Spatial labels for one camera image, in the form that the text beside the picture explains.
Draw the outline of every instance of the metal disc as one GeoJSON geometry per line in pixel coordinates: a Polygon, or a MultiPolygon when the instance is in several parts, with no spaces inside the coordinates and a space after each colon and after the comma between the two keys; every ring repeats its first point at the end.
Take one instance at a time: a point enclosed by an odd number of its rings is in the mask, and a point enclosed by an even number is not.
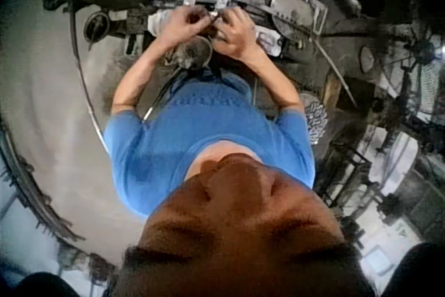
{"type": "MultiPolygon", "coordinates": [[[[314,21],[312,9],[305,0],[272,0],[270,7],[284,14],[285,17],[292,17],[300,26],[312,27],[312,22],[314,21]]],[[[292,24],[276,16],[272,16],[272,20],[276,29],[288,39],[299,40],[303,37],[292,24]]]]}

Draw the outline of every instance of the cable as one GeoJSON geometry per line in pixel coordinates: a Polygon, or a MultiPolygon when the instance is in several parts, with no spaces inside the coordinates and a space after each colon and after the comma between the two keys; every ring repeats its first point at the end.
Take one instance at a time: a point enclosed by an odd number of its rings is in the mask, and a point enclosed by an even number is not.
{"type": "Polygon", "coordinates": [[[152,111],[159,105],[159,102],[161,102],[163,96],[167,93],[167,91],[171,87],[173,87],[173,84],[177,80],[178,74],[180,73],[181,70],[183,70],[182,67],[177,67],[174,70],[172,77],[170,79],[168,79],[167,83],[162,87],[162,89],[159,92],[158,96],[154,100],[153,105],[148,109],[148,112],[146,112],[146,114],[145,114],[145,116],[143,118],[144,122],[147,121],[147,119],[150,116],[150,114],[152,113],[152,111]]]}
{"type": "Polygon", "coordinates": [[[104,135],[102,134],[102,131],[99,126],[99,122],[97,121],[96,114],[95,114],[94,108],[91,103],[91,98],[88,94],[88,89],[86,87],[85,78],[83,76],[81,58],[79,55],[79,45],[77,43],[76,12],[74,10],[74,2],[73,1],[70,1],[68,4],[68,11],[70,12],[70,31],[71,31],[72,52],[76,59],[77,74],[79,75],[79,80],[81,82],[83,95],[85,97],[86,106],[88,109],[88,115],[90,116],[92,125],[95,128],[95,131],[96,131],[97,136],[99,137],[99,140],[101,141],[102,145],[104,146],[105,151],[108,153],[108,149],[107,149],[105,141],[104,141],[104,135]]]}

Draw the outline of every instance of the person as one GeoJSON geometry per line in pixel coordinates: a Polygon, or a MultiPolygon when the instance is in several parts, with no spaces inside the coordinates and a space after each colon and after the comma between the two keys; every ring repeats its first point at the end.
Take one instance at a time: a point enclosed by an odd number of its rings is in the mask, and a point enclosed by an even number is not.
{"type": "Polygon", "coordinates": [[[222,15],[212,23],[201,8],[173,11],[115,92],[105,131],[115,185],[147,222],[125,252],[113,296],[372,296],[353,248],[311,190],[314,158],[297,90],[256,43],[249,15],[222,15]],[[225,81],[187,81],[142,122],[135,107],[157,60],[210,24],[222,36],[214,50],[262,80],[277,121],[224,72],[225,81]]]}

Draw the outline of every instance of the black cord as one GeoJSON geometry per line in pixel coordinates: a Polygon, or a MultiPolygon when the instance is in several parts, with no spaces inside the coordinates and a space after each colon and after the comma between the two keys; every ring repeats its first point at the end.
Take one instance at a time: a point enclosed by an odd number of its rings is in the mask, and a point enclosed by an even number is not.
{"type": "Polygon", "coordinates": [[[83,70],[82,70],[82,64],[81,64],[81,57],[79,55],[79,44],[77,42],[77,30],[76,30],[76,10],[75,10],[75,4],[74,1],[71,0],[68,3],[68,11],[70,14],[70,33],[71,33],[71,46],[72,46],[72,52],[74,54],[74,57],[76,59],[76,67],[77,67],[77,74],[79,75],[79,80],[81,82],[81,86],[83,89],[83,95],[85,97],[86,100],[86,106],[88,109],[88,114],[91,118],[92,121],[92,125],[95,128],[95,131],[97,133],[97,136],[99,137],[99,140],[101,141],[102,145],[104,146],[104,149],[106,151],[106,145],[105,145],[105,140],[104,140],[104,136],[102,134],[102,131],[100,129],[99,126],[99,122],[97,121],[95,112],[94,112],[94,108],[92,107],[92,102],[91,102],[91,98],[90,95],[88,94],[88,89],[86,87],[86,82],[85,82],[85,78],[83,76],[83,70]]]}

